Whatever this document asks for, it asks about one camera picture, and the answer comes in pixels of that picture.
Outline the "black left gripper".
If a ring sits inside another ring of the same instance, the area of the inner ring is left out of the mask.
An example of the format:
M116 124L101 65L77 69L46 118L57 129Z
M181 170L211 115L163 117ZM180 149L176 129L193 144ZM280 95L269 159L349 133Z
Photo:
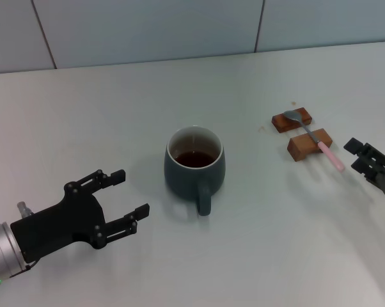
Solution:
M35 262L75 242L102 249L136 234L138 222L150 215L149 204L106 223L102 207L93 195L125 179L126 172L122 169L110 175L98 169L64 186L65 195L58 204L12 223L10 228L25 262Z

